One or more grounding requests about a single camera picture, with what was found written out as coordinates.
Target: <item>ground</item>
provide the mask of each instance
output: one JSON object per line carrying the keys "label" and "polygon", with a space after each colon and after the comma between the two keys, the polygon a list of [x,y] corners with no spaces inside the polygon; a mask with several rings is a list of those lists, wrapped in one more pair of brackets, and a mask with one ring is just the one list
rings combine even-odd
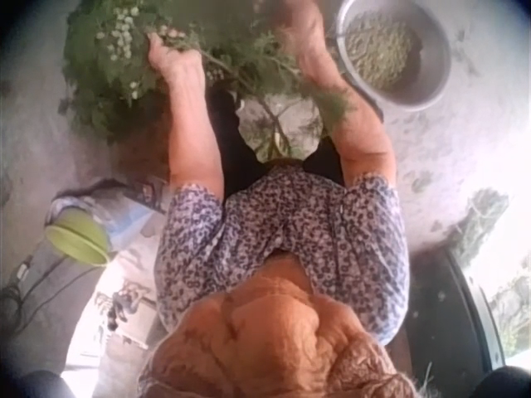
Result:
{"label": "ground", "polygon": [[[444,97],[415,113],[379,104],[397,154],[397,189],[413,254],[443,242],[475,192],[491,187],[517,196],[531,169],[527,15],[501,0],[418,2],[433,11],[451,41]],[[68,93],[61,73],[66,16],[76,3],[50,0],[34,7],[2,54],[2,284],[41,240],[44,215],[58,192],[112,175],[105,143],[72,131],[60,109]],[[339,3],[326,3],[328,22]],[[64,322],[75,324],[88,299],[80,294],[77,305],[75,297],[58,298],[50,311],[63,320],[68,314]],[[69,340],[71,330],[57,330],[48,344],[60,336]],[[56,355],[60,363],[62,350]]]}

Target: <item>stainless steel bowl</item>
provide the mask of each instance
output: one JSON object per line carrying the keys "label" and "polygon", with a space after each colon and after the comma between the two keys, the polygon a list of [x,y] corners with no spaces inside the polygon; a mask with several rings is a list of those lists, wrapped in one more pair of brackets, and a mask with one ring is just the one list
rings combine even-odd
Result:
{"label": "stainless steel bowl", "polygon": [[[365,82],[348,58],[345,37],[352,20],[365,12],[380,12],[404,22],[420,44],[420,62],[414,75],[393,91],[382,91]],[[337,19],[339,57],[352,82],[376,100],[418,111],[434,104],[445,88],[451,68],[450,43],[441,24],[430,12],[408,0],[344,0]]]}

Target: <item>blue and white patterned blouse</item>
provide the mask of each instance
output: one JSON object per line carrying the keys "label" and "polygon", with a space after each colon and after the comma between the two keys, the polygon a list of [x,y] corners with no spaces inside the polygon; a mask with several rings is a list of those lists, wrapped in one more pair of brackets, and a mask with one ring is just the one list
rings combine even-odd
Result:
{"label": "blue and white patterned blouse", "polygon": [[155,265],[158,311],[173,330],[195,301],[235,288],[276,249],[297,255],[315,292],[349,305],[381,344],[407,311],[409,263],[397,192],[377,174],[345,188],[278,167],[225,204],[177,190]]}

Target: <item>green container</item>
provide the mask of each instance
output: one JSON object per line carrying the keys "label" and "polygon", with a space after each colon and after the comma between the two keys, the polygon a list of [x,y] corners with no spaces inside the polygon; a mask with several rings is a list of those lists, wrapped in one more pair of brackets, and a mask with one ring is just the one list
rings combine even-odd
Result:
{"label": "green container", "polygon": [[105,265],[109,261],[105,229],[77,207],[64,209],[46,226],[44,236],[56,249],[82,263]]}

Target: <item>short sleeve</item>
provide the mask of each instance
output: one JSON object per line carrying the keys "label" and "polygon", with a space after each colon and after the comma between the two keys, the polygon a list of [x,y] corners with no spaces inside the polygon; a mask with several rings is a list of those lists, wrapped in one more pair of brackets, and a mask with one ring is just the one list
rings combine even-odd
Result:
{"label": "short sleeve", "polygon": [[195,299],[212,286],[205,264],[222,228],[221,202],[206,188],[179,188],[168,208],[154,267],[158,314],[167,330],[174,329]]}
{"label": "short sleeve", "polygon": [[409,259],[397,191],[385,178],[365,174],[347,190],[341,208],[343,239],[357,266],[342,273],[339,290],[349,297],[368,332],[388,344],[406,316],[409,294]]}

